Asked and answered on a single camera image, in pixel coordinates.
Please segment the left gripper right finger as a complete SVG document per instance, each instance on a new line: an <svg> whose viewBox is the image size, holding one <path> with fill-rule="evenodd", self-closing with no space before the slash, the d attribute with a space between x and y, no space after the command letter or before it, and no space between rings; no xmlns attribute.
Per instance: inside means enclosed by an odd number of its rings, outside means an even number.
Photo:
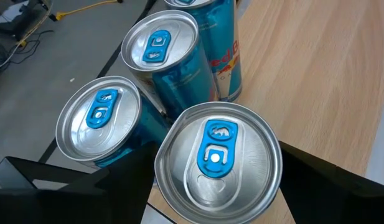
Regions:
<svg viewBox="0 0 384 224"><path fill-rule="evenodd" d="M279 145L280 189L296 224L384 224L384 185Z"/></svg>

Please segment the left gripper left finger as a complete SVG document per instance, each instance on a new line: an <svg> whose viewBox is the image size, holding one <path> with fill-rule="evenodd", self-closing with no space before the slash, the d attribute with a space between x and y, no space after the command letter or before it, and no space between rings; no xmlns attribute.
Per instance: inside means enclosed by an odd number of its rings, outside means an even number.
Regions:
<svg viewBox="0 0 384 224"><path fill-rule="evenodd" d="M156 153L149 142L91 174L7 156L0 162L0 224L140 223Z"/></svg>

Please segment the blue silver Red Bull can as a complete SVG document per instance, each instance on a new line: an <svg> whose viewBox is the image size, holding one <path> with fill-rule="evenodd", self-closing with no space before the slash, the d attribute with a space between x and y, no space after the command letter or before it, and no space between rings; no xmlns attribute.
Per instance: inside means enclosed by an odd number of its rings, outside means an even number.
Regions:
<svg viewBox="0 0 384 224"><path fill-rule="evenodd" d="M274 200L283 171L278 139L254 111L212 101L184 110L154 161L166 202L198 224L244 224Z"/></svg>
<svg viewBox="0 0 384 224"><path fill-rule="evenodd" d="M170 119L219 99L197 21L187 12L164 10L140 20L124 37L121 56Z"/></svg>
<svg viewBox="0 0 384 224"><path fill-rule="evenodd" d="M185 11L197 21L221 101L241 93L241 62L236 0L165 0L169 9Z"/></svg>
<svg viewBox="0 0 384 224"><path fill-rule="evenodd" d="M85 84L67 101L55 138L63 155L99 169L150 141L160 145L169 128L131 80L108 76Z"/></svg>

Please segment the black floor equipment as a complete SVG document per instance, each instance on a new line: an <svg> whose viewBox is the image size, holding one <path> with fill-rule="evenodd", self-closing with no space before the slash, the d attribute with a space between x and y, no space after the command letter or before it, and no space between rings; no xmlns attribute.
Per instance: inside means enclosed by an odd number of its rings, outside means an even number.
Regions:
<svg viewBox="0 0 384 224"><path fill-rule="evenodd" d="M0 0L0 34L21 40L50 8L49 0Z"/></svg>

